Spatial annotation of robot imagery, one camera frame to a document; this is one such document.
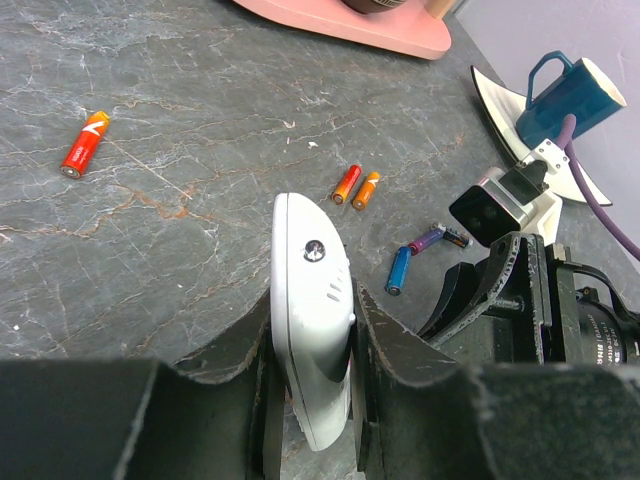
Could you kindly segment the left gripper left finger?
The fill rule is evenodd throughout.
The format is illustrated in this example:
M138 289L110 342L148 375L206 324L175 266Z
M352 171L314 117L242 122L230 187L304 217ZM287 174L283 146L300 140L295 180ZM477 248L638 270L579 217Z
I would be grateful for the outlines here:
M189 470L204 479L267 479L273 393L269 293L231 327L183 357L192 383L185 425Z

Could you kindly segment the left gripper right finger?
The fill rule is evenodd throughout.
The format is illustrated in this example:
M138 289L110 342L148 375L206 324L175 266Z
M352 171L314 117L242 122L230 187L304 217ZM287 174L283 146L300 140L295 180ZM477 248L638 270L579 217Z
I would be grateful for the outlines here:
M449 428L459 408L456 362L353 284L351 388L356 462L366 475L453 475Z

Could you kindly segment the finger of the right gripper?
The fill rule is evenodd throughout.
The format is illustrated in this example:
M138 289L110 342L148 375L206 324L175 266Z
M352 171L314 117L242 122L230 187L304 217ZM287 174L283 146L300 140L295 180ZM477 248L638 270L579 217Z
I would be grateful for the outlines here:
M451 325L464 311L479 287L474 264L461 262L447 270L435 309L418 336L429 340Z
M523 295L516 283L521 240L508 234L496 241L489 256L474 264L479 287L464 311L427 340L436 350L521 350Z

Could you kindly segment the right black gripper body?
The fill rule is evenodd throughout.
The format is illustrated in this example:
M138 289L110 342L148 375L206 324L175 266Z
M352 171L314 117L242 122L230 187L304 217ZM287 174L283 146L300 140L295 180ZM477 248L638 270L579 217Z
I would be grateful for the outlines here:
M538 235L521 240L515 289L523 295L521 350L449 350L463 363L636 365L639 316L600 270Z

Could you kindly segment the white remote control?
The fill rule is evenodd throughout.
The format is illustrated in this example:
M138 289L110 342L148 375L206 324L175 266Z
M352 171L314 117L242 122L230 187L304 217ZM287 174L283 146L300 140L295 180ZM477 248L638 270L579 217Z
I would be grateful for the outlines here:
M331 446L350 411L350 262L333 222L299 193L274 202L271 237L272 343L294 413L313 451Z

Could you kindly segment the black battery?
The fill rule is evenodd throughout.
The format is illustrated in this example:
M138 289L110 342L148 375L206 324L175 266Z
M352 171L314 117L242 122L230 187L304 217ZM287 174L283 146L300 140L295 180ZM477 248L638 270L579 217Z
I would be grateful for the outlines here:
M473 240L463 233L458 232L455 229L447 227L443 233L443 239L447 240L454 245L466 249L468 246L473 244Z

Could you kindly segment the purple battery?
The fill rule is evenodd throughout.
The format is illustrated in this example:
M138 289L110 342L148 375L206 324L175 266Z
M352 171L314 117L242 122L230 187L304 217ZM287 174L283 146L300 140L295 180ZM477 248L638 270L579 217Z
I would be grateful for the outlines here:
M429 231L408 244L411 255L416 256L435 243L441 241L444 237L445 232L445 227L439 225L432 227Z

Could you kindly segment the blue battery near right gripper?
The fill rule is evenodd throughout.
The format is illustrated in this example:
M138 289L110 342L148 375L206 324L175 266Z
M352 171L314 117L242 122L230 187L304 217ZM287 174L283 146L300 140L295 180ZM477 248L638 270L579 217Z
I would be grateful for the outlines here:
M385 290L392 296L401 294L411 260L412 252L408 246L400 247L395 255Z

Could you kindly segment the white square plate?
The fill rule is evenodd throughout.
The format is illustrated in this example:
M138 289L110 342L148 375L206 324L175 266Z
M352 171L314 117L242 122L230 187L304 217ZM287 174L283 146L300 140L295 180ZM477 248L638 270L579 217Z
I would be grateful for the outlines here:
M524 112L526 97L494 82L475 66L471 66L470 71L484 110L502 144L515 163L529 163L533 160L532 149L519 138L515 129L517 119ZM566 159L560 159L559 167L548 167L545 182L554 194L564 199L586 202Z

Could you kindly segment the red yellow battery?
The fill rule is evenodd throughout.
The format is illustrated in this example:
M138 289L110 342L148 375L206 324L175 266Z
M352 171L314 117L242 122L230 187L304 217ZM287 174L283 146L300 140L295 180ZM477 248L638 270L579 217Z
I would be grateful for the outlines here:
M346 202L361 173L362 168L359 165L354 164L349 167L331 195L331 200L336 205Z

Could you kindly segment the dark blue mug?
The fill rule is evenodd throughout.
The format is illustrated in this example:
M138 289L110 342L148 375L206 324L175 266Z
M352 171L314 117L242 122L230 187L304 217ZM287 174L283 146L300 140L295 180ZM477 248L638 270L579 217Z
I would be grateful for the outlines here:
M535 96L536 74L552 60L561 62L562 73ZM533 148L545 139L557 138L569 114L576 117L572 136L577 138L626 106L614 82L592 60L582 57L572 62L564 53L553 51L529 73L525 109L515 129L520 140Z

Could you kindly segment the pink three-tier shelf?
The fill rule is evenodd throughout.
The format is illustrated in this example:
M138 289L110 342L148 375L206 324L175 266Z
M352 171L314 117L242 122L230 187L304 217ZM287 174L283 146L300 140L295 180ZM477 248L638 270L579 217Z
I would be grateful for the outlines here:
M360 14L342 1L236 0L274 23L425 60L441 58L452 40L445 15L452 1L406 1L383 13Z

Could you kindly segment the patterned dark bowl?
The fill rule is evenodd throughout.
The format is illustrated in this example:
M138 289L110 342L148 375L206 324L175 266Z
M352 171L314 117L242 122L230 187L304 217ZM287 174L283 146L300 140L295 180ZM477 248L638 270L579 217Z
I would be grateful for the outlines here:
M383 13L403 5L406 0L342 0L352 10L360 14Z

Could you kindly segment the red orange battery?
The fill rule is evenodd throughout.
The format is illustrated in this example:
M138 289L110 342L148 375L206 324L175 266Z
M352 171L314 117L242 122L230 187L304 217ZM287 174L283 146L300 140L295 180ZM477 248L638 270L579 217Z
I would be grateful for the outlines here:
M110 117L104 111L98 111L87 119L87 122L59 167L60 172L64 176L79 179L84 175L109 124Z

